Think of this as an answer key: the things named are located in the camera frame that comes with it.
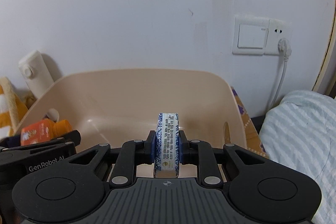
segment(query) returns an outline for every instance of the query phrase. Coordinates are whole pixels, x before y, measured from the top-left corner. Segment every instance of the power cord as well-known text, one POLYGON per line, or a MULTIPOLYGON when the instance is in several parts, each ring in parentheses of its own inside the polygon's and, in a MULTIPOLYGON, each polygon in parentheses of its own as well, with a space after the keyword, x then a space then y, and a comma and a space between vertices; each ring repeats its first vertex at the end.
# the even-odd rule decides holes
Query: power cord
POLYGON ((274 98, 273 98, 272 103, 270 104, 268 110, 270 110, 273 107, 276 99, 278 98, 278 95, 279 95, 279 92, 280 92, 280 89, 281 89, 281 86, 282 86, 282 82, 284 81, 284 78, 285 78, 285 73, 286 73, 286 69, 287 69, 287 61, 288 61, 290 55, 292 54, 291 45, 289 44, 289 41, 286 38, 281 38, 279 40, 278 49, 279 49, 280 52, 283 52, 283 59, 284 59, 283 71, 282 71, 281 79, 280 79, 280 82, 279 82, 279 85, 278 85, 278 89, 275 92, 274 98))

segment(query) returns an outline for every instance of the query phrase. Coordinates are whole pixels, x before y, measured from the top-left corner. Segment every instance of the wall socket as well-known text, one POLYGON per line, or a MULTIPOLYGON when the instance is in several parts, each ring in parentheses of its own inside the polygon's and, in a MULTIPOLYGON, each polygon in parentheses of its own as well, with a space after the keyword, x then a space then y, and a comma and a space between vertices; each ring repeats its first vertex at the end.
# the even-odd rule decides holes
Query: wall socket
POLYGON ((286 38, 287 40, 291 41, 291 37, 292 37, 291 24, 277 19, 270 19, 264 54, 280 55, 278 49, 279 40, 281 38, 286 38))

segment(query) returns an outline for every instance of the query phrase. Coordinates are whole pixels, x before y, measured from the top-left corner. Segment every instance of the beige plastic basket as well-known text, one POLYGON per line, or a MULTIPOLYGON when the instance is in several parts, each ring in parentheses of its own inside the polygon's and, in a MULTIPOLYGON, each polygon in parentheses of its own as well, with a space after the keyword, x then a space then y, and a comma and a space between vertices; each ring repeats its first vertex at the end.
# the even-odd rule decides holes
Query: beige plastic basket
MULTIPOLYGON (((150 130, 156 130, 160 112, 178 113, 179 127, 189 140, 221 148, 224 130, 229 128, 231 142, 247 147, 231 87, 208 72, 121 69, 69 75, 29 109, 16 133, 41 120, 50 109, 81 133, 77 152, 99 143, 121 147, 129 140, 144 140, 150 130)), ((150 165, 138 167, 139 176, 150 177, 152 172, 150 165)), ((180 177, 195 174, 193 166, 180 169, 180 177)))

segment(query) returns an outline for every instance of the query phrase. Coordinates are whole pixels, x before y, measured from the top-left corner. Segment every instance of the blue and white package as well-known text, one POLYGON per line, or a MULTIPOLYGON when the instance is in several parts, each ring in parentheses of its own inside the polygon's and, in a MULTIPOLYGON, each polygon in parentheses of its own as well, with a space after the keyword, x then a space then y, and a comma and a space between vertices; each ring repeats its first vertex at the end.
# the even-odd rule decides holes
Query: blue and white package
POLYGON ((156 128, 154 178, 177 178, 179 163, 179 115, 160 113, 156 128))

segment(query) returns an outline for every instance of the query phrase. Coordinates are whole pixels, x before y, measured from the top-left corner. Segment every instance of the switch plate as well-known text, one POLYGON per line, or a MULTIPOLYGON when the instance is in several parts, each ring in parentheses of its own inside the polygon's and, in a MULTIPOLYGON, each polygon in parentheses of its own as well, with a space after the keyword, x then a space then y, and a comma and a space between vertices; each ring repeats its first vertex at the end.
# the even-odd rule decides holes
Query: switch plate
POLYGON ((269 20, 268 36, 264 54, 266 55, 280 55, 278 50, 278 43, 281 38, 286 38, 291 41, 292 24, 280 21, 277 19, 269 20))
POLYGON ((236 16, 233 54, 263 55, 268 35, 268 18, 236 16))

